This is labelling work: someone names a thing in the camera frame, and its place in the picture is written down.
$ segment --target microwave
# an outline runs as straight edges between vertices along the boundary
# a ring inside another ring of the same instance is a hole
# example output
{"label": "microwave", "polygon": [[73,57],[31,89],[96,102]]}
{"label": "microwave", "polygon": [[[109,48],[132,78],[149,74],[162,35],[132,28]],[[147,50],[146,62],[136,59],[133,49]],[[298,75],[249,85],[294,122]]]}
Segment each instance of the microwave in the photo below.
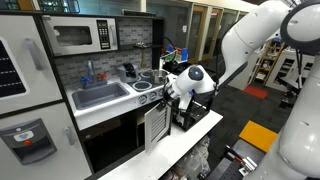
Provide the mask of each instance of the microwave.
{"label": "microwave", "polygon": [[54,56],[118,50],[114,18],[42,16]]}

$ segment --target stove burner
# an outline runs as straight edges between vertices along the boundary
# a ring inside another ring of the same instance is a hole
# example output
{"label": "stove burner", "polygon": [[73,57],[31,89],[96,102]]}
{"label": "stove burner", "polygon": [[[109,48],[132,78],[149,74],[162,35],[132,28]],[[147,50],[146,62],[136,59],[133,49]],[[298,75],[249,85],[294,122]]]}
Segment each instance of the stove burner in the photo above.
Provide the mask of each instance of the stove burner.
{"label": "stove burner", "polygon": [[146,72],[141,73],[141,76],[144,78],[150,78],[150,75],[151,75],[151,71],[146,71]]}
{"label": "stove burner", "polygon": [[145,91],[152,88],[152,84],[146,81],[138,81],[132,85],[136,91]]}

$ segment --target refrigerator handle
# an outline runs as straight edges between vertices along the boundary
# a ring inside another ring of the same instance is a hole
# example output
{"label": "refrigerator handle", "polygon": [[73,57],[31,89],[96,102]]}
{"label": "refrigerator handle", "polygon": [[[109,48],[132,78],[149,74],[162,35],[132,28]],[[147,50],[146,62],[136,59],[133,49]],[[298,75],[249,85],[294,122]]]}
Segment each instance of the refrigerator handle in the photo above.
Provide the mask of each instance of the refrigerator handle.
{"label": "refrigerator handle", "polygon": [[42,67],[42,65],[41,65],[41,63],[40,63],[40,58],[39,58],[39,56],[38,56],[38,54],[37,54],[36,47],[35,47],[35,45],[34,45],[33,40],[30,39],[30,38],[26,38],[26,39],[24,40],[24,42],[25,42],[25,45],[27,46],[27,48],[28,48],[28,50],[29,50],[29,52],[30,52],[30,55],[31,55],[31,57],[32,57],[32,59],[33,59],[33,63],[34,63],[34,65],[35,65],[36,69],[37,69],[38,71],[42,71],[42,70],[43,70],[43,67]]}
{"label": "refrigerator handle", "polygon": [[67,138],[68,138],[69,144],[70,144],[71,146],[74,145],[75,140],[74,140],[74,138],[73,138],[72,130],[70,129],[70,127],[64,128],[64,133],[66,134],[66,136],[67,136]]}
{"label": "refrigerator handle", "polygon": [[116,28],[114,25],[110,25],[111,33],[112,33],[112,45],[117,45],[117,36],[116,36]]}

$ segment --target oven window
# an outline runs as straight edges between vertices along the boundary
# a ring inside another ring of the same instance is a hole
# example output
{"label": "oven window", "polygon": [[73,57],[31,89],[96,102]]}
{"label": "oven window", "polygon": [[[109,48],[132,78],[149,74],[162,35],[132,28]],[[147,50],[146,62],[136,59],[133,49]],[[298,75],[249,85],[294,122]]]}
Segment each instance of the oven window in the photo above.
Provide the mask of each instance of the oven window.
{"label": "oven window", "polygon": [[55,35],[60,46],[91,45],[91,33],[88,26],[55,26]]}

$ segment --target refrigerator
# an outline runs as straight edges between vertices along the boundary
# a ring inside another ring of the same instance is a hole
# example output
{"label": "refrigerator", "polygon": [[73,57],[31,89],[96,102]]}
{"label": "refrigerator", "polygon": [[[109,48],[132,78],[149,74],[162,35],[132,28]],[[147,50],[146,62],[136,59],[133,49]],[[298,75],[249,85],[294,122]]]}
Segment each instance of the refrigerator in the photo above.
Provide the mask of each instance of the refrigerator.
{"label": "refrigerator", "polygon": [[0,179],[85,179],[91,171],[37,16],[0,12]]}

